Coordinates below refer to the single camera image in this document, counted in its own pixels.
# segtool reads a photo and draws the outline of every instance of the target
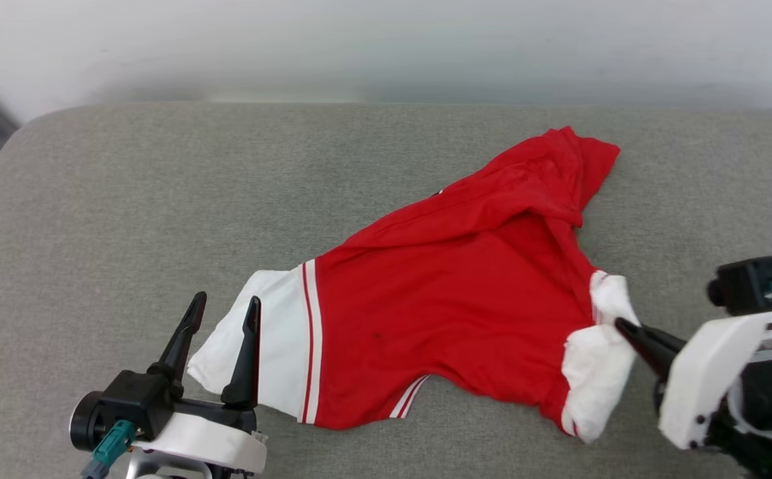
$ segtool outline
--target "red jersey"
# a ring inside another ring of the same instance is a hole
[[[612,321],[636,318],[574,228],[619,151],[550,130],[297,269],[256,272],[188,372],[221,391],[258,295],[259,399],[301,422],[403,418],[437,374],[595,439],[634,357]]]

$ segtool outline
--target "robotic arm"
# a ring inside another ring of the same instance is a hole
[[[658,381],[659,429],[676,448],[718,449],[752,476],[772,478],[772,257],[717,269],[708,287],[729,318],[689,341],[617,318],[617,330]]]
[[[256,432],[253,412],[259,384],[258,297],[250,300],[244,340],[222,404],[183,398],[182,373],[206,300],[204,292],[197,293],[161,358],[145,373],[121,371],[105,391],[92,391],[79,401],[70,440],[76,449],[93,452],[82,479],[103,479],[125,452],[131,452],[126,479],[169,479],[157,474],[163,467],[196,471],[205,479],[262,472],[267,438]]]

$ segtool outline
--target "gray couch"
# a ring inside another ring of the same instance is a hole
[[[587,256],[628,276],[651,325],[686,337],[721,315],[715,267],[772,254],[772,111],[148,103],[26,125],[0,153],[0,477],[77,476],[76,401],[148,366],[195,291],[209,305],[193,351],[256,269],[294,267],[567,124],[622,148],[584,215]],[[590,446],[442,379],[408,419],[343,432],[260,407],[264,476],[737,476],[660,436],[652,382],[638,364]]]

